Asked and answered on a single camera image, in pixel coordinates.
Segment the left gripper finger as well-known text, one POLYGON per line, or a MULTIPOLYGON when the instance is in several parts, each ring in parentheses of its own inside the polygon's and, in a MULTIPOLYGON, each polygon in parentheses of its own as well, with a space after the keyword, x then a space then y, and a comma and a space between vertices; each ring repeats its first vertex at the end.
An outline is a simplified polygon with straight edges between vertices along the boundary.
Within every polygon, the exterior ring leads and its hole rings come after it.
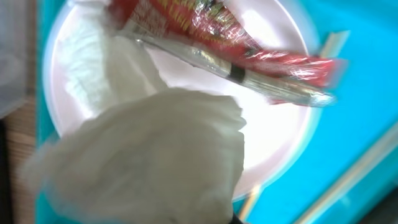
POLYGON ((231 221, 229 222, 229 224, 244 224, 239 218, 238 216, 234 213, 233 217, 231 219, 231 221))

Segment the large white plate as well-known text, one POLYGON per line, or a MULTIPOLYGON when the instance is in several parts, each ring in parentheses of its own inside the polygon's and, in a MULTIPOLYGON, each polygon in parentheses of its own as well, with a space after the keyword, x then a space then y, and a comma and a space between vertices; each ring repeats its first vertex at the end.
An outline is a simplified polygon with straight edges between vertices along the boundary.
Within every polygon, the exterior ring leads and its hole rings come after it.
MULTIPOLYGON (((61 42, 86 11, 70 1, 49 1, 44 14, 55 14, 43 59, 44 97, 58 135, 75 131, 95 113, 66 90, 67 76, 60 63, 61 42)), ((271 35, 267 45, 308 53, 317 49, 303 8, 292 1, 250 1, 240 10, 244 21, 260 21, 271 35)), ((317 128, 320 109, 291 103, 272 105, 260 94, 226 81, 154 47, 147 47, 168 86, 231 95, 243 110, 246 125, 243 174, 233 198, 239 200, 258 186, 278 179, 300 157, 317 128)))

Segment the white napkin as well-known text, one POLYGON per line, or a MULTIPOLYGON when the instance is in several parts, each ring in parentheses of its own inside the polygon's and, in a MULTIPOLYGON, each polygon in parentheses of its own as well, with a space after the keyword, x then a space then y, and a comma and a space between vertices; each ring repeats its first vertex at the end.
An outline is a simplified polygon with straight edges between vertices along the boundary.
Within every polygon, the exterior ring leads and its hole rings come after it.
POLYGON ((245 125, 231 96, 167 88, 44 145, 21 178, 81 223, 229 223, 245 125))

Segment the red snack wrapper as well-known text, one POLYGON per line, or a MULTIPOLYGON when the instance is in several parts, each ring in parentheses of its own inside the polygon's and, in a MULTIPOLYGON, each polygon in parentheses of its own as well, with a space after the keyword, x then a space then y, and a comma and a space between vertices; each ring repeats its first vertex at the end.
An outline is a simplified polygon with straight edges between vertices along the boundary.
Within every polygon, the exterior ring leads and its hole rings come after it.
POLYGON ((118 29, 277 103, 335 101, 324 88, 337 61, 260 46, 221 1, 114 0, 106 13, 118 29))

